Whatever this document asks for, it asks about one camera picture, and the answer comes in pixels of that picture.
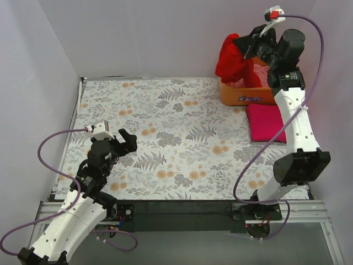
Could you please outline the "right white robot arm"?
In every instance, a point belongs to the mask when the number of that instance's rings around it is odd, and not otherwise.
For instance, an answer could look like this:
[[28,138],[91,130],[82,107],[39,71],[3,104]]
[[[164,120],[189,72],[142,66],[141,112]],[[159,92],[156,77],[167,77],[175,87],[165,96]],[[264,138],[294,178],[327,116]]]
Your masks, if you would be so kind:
[[305,82],[297,66],[304,50],[305,35],[285,30],[279,41],[270,25],[261,25],[234,41],[245,59],[258,57],[269,66],[268,85],[280,110],[286,135],[287,154],[273,165],[273,176],[248,201],[237,208],[243,220],[281,219],[278,202],[291,190],[315,181],[330,162],[315,139],[306,107]]

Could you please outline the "red t shirt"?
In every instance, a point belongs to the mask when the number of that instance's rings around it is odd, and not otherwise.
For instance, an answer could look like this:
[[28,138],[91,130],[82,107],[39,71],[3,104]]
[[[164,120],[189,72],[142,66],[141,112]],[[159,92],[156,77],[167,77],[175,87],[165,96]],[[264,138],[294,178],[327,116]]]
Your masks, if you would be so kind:
[[239,49],[234,45],[233,40],[236,38],[239,38],[239,35],[233,33],[228,35],[223,42],[215,69],[215,75],[225,84],[237,82],[242,78],[247,86],[251,82],[260,84],[259,79],[253,71],[253,60],[244,59]]

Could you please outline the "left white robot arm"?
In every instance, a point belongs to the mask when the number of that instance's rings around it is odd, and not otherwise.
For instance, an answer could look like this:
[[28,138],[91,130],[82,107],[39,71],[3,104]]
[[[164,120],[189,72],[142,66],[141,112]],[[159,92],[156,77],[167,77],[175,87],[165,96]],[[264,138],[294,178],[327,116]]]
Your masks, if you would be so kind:
[[127,220],[117,199],[102,190],[119,158],[137,150],[136,135],[120,129],[120,142],[104,124],[91,126],[92,145],[58,213],[43,234],[20,250],[21,264],[68,264],[72,254],[103,220]]

